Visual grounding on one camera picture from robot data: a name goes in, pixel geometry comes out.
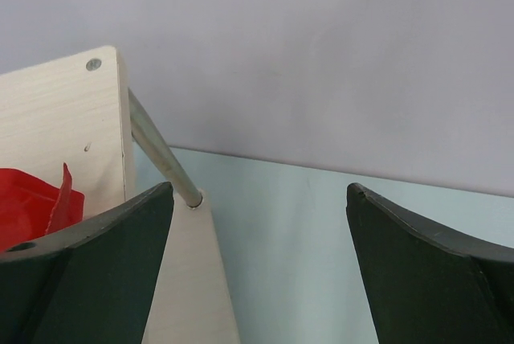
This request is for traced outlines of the red candy bag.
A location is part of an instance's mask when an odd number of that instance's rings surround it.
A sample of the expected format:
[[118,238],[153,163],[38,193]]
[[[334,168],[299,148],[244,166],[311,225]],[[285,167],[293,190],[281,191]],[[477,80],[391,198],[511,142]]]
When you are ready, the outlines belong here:
[[2,168],[1,250],[81,222],[85,196],[72,183],[66,164],[59,187],[21,170]]

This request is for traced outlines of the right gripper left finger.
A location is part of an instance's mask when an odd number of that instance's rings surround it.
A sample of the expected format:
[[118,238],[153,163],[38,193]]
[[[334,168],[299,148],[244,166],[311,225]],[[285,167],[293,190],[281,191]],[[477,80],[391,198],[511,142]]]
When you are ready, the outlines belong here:
[[3,343],[140,343],[173,216],[163,182],[1,254]]

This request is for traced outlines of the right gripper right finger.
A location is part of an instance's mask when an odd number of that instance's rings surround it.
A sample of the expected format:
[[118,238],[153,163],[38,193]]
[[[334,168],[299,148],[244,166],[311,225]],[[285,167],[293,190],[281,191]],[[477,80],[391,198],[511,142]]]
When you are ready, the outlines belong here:
[[513,250],[358,183],[346,215],[380,343],[511,343]]

